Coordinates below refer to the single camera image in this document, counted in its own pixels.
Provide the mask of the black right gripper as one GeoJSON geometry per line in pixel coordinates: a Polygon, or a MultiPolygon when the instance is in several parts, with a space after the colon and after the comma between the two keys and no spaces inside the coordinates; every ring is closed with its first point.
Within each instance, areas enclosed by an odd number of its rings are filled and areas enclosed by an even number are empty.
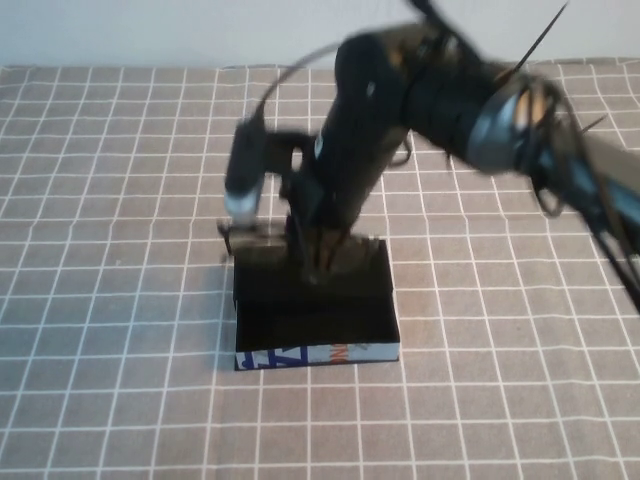
{"type": "Polygon", "coordinates": [[[349,272],[339,260],[340,252],[365,200],[399,149],[401,130],[324,128],[316,135],[289,131],[283,134],[283,144],[303,151],[302,167],[288,192],[287,233],[294,236],[303,278],[324,285],[349,272]]]}

